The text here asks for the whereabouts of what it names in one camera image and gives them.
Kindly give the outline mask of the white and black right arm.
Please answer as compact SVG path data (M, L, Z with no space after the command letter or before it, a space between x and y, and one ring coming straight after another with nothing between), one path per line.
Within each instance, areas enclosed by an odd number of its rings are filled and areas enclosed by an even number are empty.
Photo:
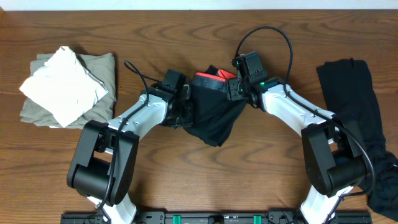
M302 98L280 78L249 76L228 80L231 101L248 100L254 108L278 117L302 140L307 177L311 188L298 211L276 216L268 214L269 223L371 223L368 213L337 213L346 197L354 197L353 188L365 178L370 192L375 184L374 168L364 148L357 122L338 119Z

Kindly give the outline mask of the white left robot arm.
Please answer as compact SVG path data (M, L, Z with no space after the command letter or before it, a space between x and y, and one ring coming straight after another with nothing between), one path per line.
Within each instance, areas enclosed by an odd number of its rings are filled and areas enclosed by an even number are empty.
M129 196L140 140L155 126L192 122L190 86L155 84L138 101L109 121L83 127L67 185L94 203L88 213L64 213L61 223L135 223L137 207Z

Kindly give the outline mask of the black leggings with red waistband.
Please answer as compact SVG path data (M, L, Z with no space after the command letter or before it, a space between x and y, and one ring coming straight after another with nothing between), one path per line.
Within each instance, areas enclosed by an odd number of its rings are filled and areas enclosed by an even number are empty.
M246 100L228 99L226 84L233 78L236 75L210 65L206 71L197 72L190 83L193 124L184 130L207 145L223 145L247 104Z

